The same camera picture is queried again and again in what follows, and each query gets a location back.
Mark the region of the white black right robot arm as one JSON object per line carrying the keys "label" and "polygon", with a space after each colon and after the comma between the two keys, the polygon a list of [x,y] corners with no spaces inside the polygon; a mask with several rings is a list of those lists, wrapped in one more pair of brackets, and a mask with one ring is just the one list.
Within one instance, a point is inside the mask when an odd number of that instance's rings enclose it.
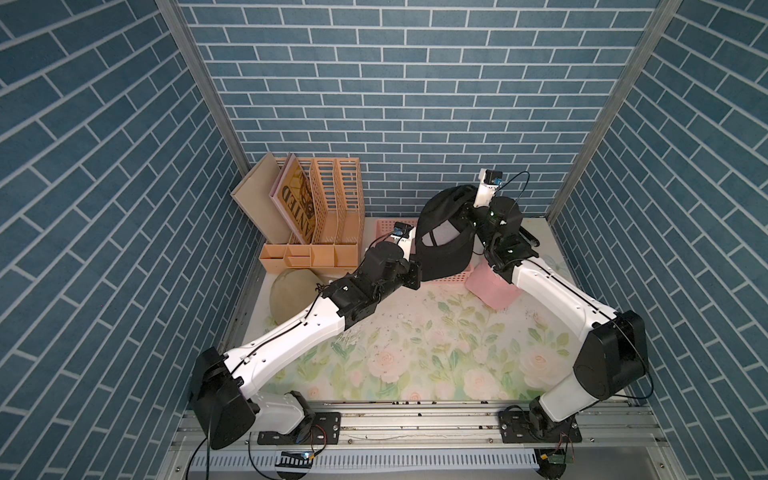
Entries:
{"label": "white black right robot arm", "polygon": [[527,292],[563,321],[581,342],[572,372],[529,404],[524,422],[538,441],[570,431],[575,415],[649,374],[644,320],[606,306],[541,260],[521,227],[516,202],[479,192],[463,213],[473,222],[496,276]]}

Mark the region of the black baseball cap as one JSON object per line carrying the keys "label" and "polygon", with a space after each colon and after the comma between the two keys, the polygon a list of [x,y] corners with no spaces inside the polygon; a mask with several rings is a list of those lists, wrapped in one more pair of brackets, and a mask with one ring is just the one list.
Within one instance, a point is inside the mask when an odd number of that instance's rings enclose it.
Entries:
{"label": "black baseball cap", "polygon": [[456,275],[473,255],[475,227],[463,214],[473,206],[477,188],[462,185],[442,190],[423,207],[416,229],[416,257],[423,281]]}

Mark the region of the pink baseball cap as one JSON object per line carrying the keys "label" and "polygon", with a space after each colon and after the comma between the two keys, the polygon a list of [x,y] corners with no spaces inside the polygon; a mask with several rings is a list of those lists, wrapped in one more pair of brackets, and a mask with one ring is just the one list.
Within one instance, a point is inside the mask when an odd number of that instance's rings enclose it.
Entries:
{"label": "pink baseball cap", "polygon": [[516,301],[523,291],[507,283],[482,259],[465,281],[466,289],[494,310],[504,310]]}

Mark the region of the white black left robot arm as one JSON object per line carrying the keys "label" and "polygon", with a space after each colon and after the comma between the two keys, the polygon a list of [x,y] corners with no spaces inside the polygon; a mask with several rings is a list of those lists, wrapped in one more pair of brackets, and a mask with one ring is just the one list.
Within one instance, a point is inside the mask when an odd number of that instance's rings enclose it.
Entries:
{"label": "white black left robot arm", "polygon": [[393,237],[370,248],[359,265],[321,287],[313,303],[262,337],[196,359],[190,402],[214,450],[225,448],[251,429],[301,440],[314,417],[297,392],[266,394],[262,387],[298,357],[372,315],[378,304],[401,286],[420,286],[419,264],[410,257],[411,239]]}

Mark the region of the beige baseball cap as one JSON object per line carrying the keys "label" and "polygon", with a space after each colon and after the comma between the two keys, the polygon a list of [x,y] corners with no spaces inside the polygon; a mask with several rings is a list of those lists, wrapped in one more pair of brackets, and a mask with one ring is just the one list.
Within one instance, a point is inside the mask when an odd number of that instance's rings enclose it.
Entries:
{"label": "beige baseball cap", "polygon": [[283,324],[308,307],[316,298],[318,285],[324,282],[312,270],[283,271],[270,290],[269,306],[274,321]]}

